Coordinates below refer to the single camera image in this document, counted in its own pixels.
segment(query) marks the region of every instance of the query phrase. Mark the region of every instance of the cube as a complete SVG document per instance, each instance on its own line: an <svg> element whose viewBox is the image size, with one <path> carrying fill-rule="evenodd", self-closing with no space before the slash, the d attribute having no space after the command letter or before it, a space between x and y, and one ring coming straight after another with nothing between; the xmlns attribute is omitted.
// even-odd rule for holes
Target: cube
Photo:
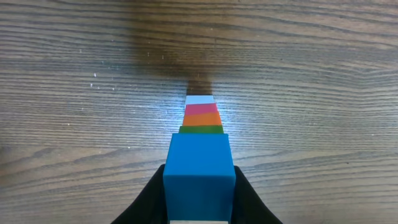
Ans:
<svg viewBox="0 0 398 224"><path fill-rule="evenodd" d="M227 134L173 134L163 173L169 220L230 221L235 180Z"/></svg>

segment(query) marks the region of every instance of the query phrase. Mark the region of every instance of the green block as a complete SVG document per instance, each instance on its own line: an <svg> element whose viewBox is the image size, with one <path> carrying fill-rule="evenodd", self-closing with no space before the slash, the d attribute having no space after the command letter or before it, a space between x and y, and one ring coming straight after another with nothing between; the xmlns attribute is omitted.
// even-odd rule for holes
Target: green block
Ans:
<svg viewBox="0 0 398 224"><path fill-rule="evenodd" d="M223 127L220 126L181 126L179 133L196 134L224 134Z"/></svg>

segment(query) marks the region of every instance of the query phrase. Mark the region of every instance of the block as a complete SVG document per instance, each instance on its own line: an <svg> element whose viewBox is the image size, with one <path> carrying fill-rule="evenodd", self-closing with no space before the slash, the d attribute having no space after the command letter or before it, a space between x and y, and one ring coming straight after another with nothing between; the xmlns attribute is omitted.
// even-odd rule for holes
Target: block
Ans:
<svg viewBox="0 0 398 224"><path fill-rule="evenodd" d="M219 113L205 113L184 116L182 126L223 125Z"/></svg>
<svg viewBox="0 0 398 224"><path fill-rule="evenodd" d="M222 126L181 126L179 133L224 134Z"/></svg>
<svg viewBox="0 0 398 224"><path fill-rule="evenodd" d="M236 181L227 134L173 134L163 173L170 220L230 221Z"/></svg>
<svg viewBox="0 0 398 224"><path fill-rule="evenodd" d="M215 103L213 95L194 95L187 96L185 105L197 105Z"/></svg>
<svg viewBox="0 0 398 224"><path fill-rule="evenodd" d="M204 113L218 113L217 104L207 103L201 105L187 105L185 108L185 115L196 115Z"/></svg>

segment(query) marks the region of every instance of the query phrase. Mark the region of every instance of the stack of colorful blocks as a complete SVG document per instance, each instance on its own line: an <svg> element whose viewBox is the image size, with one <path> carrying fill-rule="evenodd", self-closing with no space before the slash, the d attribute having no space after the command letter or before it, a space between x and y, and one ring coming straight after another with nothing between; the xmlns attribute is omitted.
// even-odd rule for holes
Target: stack of colorful blocks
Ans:
<svg viewBox="0 0 398 224"><path fill-rule="evenodd" d="M230 221L236 176L213 96L187 96L163 178L169 220Z"/></svg>

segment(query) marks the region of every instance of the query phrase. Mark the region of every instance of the wooden surface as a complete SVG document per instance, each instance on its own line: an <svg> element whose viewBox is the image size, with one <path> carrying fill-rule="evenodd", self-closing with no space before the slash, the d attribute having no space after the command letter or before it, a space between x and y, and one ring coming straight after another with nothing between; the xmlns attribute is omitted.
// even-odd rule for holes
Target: wooden surface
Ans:
<svg viewBox="0 0 398 224"><path fill-rule="evenodd" d="M0 223L110 223L188 80L285 224L397 223L398 4L349 0L0 0Z"/></svg>

